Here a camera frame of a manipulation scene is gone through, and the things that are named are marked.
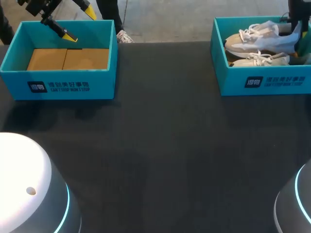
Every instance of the table surface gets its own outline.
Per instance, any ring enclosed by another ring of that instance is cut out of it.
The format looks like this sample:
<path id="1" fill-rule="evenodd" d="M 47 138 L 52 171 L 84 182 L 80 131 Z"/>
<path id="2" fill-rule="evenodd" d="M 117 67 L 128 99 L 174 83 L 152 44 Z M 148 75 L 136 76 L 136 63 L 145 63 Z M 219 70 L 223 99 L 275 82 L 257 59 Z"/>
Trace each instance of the table surface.
<path id="1" fill-rule="evenodd" d="M 54 161 L 86 233 L 274 232 L 310 158 L 311 96 L 221 97 L 209 42 L 120 45 L 113 101 L 14 102 L 1 81 L 0 109 Z"/>

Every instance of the cardboard box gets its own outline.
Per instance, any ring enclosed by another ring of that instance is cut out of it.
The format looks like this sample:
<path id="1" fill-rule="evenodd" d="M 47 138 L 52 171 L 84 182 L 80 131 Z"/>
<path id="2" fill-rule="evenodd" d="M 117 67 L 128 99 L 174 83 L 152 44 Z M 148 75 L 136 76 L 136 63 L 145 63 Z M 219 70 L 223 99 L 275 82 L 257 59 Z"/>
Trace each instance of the cardboard box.
<path id="1" fill-rule="evenodd" d="M 15 100 L 113 99 L 118 44 L 113 20 L 58 21 L 76 43 L 60 38 L 39 21 L 21 22 L 0 67 Z M 107 68 L 27 70 L 35 49 L 107 49 Z"/>
<path id="2" fill-rule="evenodd" d="M 220 17 L 214 19 L 210 51 L 222 96 L 311 93 L 311 66 L 230 67 L 223 42 L 251 24 L 280 17 Z M 298 44 L 298 54 L 311 52 L 311 27 Z"/>
<path id="3" fill-rule="evenodd" d="M 63 70 L 107 69 L 109 49 L 67 50 Z"/>
<path id="4" fill-rule="evenodd" d="M 62 70 L 67 49 L 35 49 L 27 70 Z"/>

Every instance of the black pants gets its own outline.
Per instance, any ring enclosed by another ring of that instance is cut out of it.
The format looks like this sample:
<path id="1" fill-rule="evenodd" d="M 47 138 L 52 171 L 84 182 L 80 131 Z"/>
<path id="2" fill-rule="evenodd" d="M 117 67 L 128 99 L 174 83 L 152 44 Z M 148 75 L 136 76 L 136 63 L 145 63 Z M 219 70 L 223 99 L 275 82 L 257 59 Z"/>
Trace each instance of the black pants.
<path id="1" fill-rule="evenodd" d="M 122 20 L 119 15 L 118 0 L 96 0 L 103 19 L 113 19 L 116 33 L 123 30 Z"/>
<path id="2" fill-rule="evenodd" d="M 0 1 L 0 39 L 3 44 L 9 45 L 14 37 L 14 31 L 9 24 L 8 19 L 4 16 L 3 8 Z"/>

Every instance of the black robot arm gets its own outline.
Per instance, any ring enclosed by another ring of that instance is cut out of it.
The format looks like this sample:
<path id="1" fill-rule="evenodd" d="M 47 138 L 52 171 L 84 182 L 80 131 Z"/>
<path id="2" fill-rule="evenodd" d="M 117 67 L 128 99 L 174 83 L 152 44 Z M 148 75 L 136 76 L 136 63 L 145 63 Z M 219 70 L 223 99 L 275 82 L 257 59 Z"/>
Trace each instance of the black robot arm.
<path id="1" fill-rule="evenodd" d="M 306 35 L 309 28 L 309 19 L 311 16 L 311 0 L 288 0 L 289 17 L 281 21 L 292 23 L 294 31 L 297 23 L 302 21 L 302 37 Z"/>
<path id="2" fill-rule="evenodd" d="M 49 26 L 59 37 L 76 42 L 78 39 L 66 28 L 61 27 L 53 18 L 52 13 L 62 0 L 17 0 L 19 5 L 27 4 L 26 10 L 33 16 L 42 15 L 41 23 Z M 73 0 L 92 20 L 96 20 L 95 12 L 87 0 Z"/>

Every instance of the shoe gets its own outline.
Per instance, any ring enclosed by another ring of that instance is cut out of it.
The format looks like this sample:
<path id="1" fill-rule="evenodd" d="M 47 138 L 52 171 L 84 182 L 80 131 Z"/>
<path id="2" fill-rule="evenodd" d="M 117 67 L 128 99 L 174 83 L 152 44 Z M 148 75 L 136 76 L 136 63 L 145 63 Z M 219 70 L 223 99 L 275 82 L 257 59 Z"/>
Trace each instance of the shoe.
<path id="1" fill-rule="evenodd" d="M 300 38 L 301 22 L 291 33 L 290 23 L 274 23 L 267 21 L 252 24 L 246 30 L 239 30 L 227 38 L 225 49 L 238 57 L 246 58 L 249 53 L 267 50 L 274 53 L 294 53 L 294 46 Z"/>
<path id="2" fill-rule="evenodd" d="M 269 54 L 249 53 L 246 59 L 237 60 L 230 64 L 231 67 L 269 67 L 269 66 L 288 66 L 290 56 L 279 53 L 274 56 Z"/>
<path id="3" fill-rule="evenodd" d="M 132 40 L 125 30 L 119 31 L 117 34 L 117 41 L 119 43 L 134 43 L 134 40 Z"/>

